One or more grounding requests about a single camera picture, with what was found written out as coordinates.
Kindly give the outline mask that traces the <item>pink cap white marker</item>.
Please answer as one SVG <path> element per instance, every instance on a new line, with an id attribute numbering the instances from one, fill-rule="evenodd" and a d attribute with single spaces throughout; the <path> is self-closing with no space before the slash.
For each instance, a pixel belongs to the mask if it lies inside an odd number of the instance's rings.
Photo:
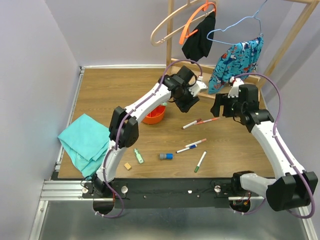
<path id="1" fill-rule="evenodd" d="M 201 144 L 201 143 L 203 143 L 205 141 L 207 141 L 207 138 L 204 138 L 204 139 L 189 143 L 189 144 L 185 145 L 184 148 L 188 148 L 188 147 L 191 147 L 193 145 L 198 145 L 198 144 Z"/>

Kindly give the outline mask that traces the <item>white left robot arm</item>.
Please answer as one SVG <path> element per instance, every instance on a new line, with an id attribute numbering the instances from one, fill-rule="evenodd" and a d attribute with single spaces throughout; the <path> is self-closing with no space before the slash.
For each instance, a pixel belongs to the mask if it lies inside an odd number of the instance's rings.
<path id="1" fill-rule="evenodd" d="M 208 86 L 203 76 L 196 76 L 183 66 L 177 73 L 164 74 L 154 87 L 136 102 L 114 109 L 109 126 L 109 146 L 101 167 L 91 177 L 93 191 L 101 198 L 111 191 L 109 184 L 114 180 L 120 160 L 125 151 L 139 138 L 139 124 L 162 103 L 173 99 L 182 113 L 187 113 L 200 99 L 198 94 Z"/>

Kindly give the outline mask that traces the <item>brown cap white marker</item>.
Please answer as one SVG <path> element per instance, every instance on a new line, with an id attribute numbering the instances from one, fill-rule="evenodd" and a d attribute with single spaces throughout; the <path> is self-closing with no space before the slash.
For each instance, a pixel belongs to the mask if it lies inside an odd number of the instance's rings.
<path id="1" fill-rule="evenodd" d="M 181 129 L 184 130 L 186 128 L 189 128 L 189 127 L 195 125 L 196 123 L 200 122 L 201 120 L 202 120 L 201 118 L 198 118 L 198 119 L 196 119 L 196 120 L 194 120 L 194 121 L 182 126 Z"/>

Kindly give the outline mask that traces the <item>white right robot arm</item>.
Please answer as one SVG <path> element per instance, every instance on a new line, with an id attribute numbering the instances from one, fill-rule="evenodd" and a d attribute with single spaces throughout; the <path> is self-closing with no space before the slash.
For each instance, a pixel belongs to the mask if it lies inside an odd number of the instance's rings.
<path id="1" fill-rule="evenodd" d="M 294 158 L 270 112 L 259 108 L 259 91 L 255 85 L 236 78 L 229 93 L 215 96 L 210 111 L 215 117 L 239 118 L 238 122 L 262 147 L 274 172 L 274 178 L 261 177 L 250 170 L 234 173 L 230 183 L 234 195 L 241 196 L 247 191 L 256 193 L 276 212 L 306 206 L 315 209 L 313 194 L 318 177 L 312 171 L 307 172 Z"/>

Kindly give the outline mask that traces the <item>orange transparent pen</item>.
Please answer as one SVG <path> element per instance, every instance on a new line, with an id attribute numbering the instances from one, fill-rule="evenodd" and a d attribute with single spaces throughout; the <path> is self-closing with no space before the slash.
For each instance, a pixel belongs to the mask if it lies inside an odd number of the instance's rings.
<path id="1" fill-rule="evenodd" d="M 211 119 L 202 120 L 202 121 L 199 121 L 199 122 L 195 123 L 195 125 L 201 125 L 201 124 L 209 123 L 209 122 L 212 122 L 212 121 L 216 121 L 218 119 L 220 119 L 220 117 L 214 117 L 214 118 L 211 118 Z"/>

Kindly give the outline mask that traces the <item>green cap white marker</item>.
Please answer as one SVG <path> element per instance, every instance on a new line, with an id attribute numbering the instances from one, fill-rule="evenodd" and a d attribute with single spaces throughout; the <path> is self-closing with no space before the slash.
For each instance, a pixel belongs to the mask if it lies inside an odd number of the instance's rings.
<path id="1" fill-rule="evenodd" d="M 198 163 L 197 163 L 197 165 L 196 165 L 195 169 L 194 169 L 194 172 L 195 172 L 195 173 L 197 173 L 197 172 L 198 172 L 198 170 L 199 170 L 199 168 L 200 168 L 200 166 L 201 166 L 201 164 L 202 164 L 202 162 L 203 162 L 204 158 L 206 157 L 206 155 L 207 155 L 207 151 L 204 151 L 204 152 L 202 153 L 202 155 L 201 155 L 201 157 L 200 157 L 200 159 L 199 159 L 199 161 L 198 161 Z"/>

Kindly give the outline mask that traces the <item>blue cap white marker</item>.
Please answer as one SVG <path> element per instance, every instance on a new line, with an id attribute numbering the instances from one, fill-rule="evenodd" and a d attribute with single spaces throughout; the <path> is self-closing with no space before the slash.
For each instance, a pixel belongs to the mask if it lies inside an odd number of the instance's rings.
<path id="1" fill-rule="evenodd" d="M 179 154 L 179 153 L 185 152 L 187 150 L 194 149 L 196 147 L 197 147 L 197 144 L 193 144 L 191 146 L 188 146 L 188 147 L 185 147 L 183 149 L 177 150 L 176 153 Z"/>

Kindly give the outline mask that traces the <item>orange round desk organizer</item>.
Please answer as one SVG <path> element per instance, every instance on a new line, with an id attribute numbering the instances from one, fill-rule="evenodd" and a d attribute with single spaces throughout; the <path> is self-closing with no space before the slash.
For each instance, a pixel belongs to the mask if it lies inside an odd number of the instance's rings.
<path id="1" fill-rule="evenodd" d="M 159 105 L 154 110 L 152 110 L 142 122 L 148 125 L 155 125 L 162 121 L 165 116 L 166 106 Z"/>

